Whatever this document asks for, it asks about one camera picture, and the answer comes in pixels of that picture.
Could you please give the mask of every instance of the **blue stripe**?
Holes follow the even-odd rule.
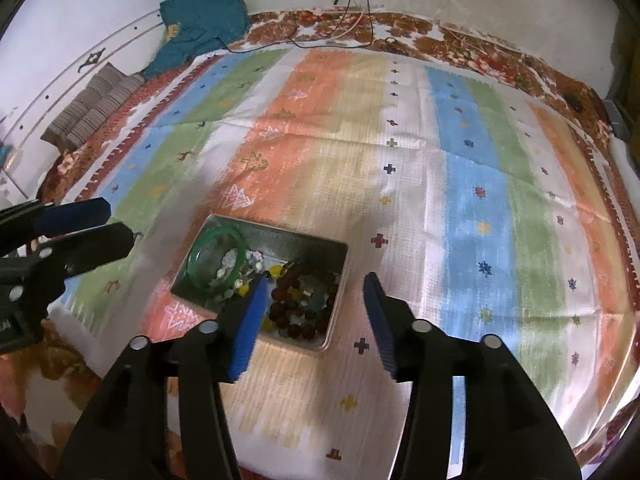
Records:
[[[448,335],[473,341],[493,332],[509,348],[517,349],[520,309],[513,227],[507,183],[499,169],[496,146],[465,78],[434,68],[427,72],[447,165],[447,251],[441,328]],[[484,198],[476,194],[476,187]],[[479,231],[480,222],[486,223],[488,234]],[[491,274],[481,272],[480,264],[484,263]],[[456,461],[462,455],[464,439],[461,388],[454,391],[452,429],[451,455]]]
[[[111,205],[111,211],[116,211],[120,201],[126,197],[148,164],[153,160],[158,148],[173,133],[175,124],[185,119],[209,95],[216,85],[247,56],[251,56],[251,54],[229,54],[224,59],[215,62],[187,88],[186,92],[155,118],[146,129],[146,135],[142,136],[137,145],[124,157],[116,173],[100,194],[100,196],[108,200]],[[70,299],[78,290],[81,281],[82,276],[66,280],[66,290],[60,298],[63,304],[68,305]]]
[[[197,105],[209,95],[220,80],[231,72],[241,61],[253,54],[227,54],[215,62],[194,84],[177,98],[153,123],[153,126],[167,126],[182,122]]]

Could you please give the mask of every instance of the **bed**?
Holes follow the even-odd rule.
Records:
[[[232,50],[324,36],[339,12],[254,15]],[[334,48],[369,41],[369,16],[353,13],[322,48],[200,56],[148,81],[50,170],[42,200],[103,196],[138,239],[129,258],[68,282],[44,343],[0,362],[2,402],[26,413],[41,449],[59,453],[99,384],[91,370],[103,375],[133,335],[177,337],[208,316],[170,287],[212,213],[350,245],[328,349],[258,340],[223,390],[252,471],[388,475],[408,389],[377,356],[361,292],[372,270],[450,335],[499,334],[581,465],[615,443],[637,407],[640,230],[599,99],[497,38],[390,12],[372,22],[366,49]],[[173,384],[174,431],[176,396]],[[458,383],[452,474],[462,405]]]

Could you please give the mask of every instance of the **striped pillow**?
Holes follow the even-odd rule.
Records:
[[[64,152],[72,152],[84,145],[89,136],[93,135],[107,121],[110,115],[120,108],[144,82],[145,79],[140,74],[133,74],[117,83],[63,137],[62,150]]]
[[[86,88],[60,112],[40,138],[61,149],[66,134],[124,78],[125,75],[120,70],[107,63],[91,78]]]

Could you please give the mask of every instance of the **green bangle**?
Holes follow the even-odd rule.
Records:
[[[235,244],[227,243],[226,248],[222,247],[222,244],[224,243],[222,237],[225,235],[231,236],[234,239]],[[220,279],[214,276],[213,279],[209,280],[207,283],[203,283],[200,279],[200,274],[198,273],[198,271],[201,270],[198,269],[198,258],[204,249],[209,249],[212,246],[219,246],[222,248],[220,260],[222,260],[222,257],[233,248],[238,249],[238,256],[236,256],[236,264],[228,276]],[[193,247],[191,247],[191,251],[189,252],[189,256],[187,257],[187,275],[194,286],[211,295],[231,288],[240,276],[238,269],[244,265],[246,261],[245,251],[246,242],[236,229],[232,227],[219,226],[204,230],[198,235],[198,238],[196,238],[196,241],[193,243]]]

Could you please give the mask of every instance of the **teal cloth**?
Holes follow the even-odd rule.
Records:
[[[4,168],[4,164],[6,160],[9,158],[9,154],[11,153],[14,147],[11,145],[3,146],[0,143],[0,170]]]
[[[165,25],[180,24],[180,32],[165,43],[143,71],[149,79],[176,68],[189,58],[223,48],[244,38],[251,21],[243,0],[166,0],[160,4]]]

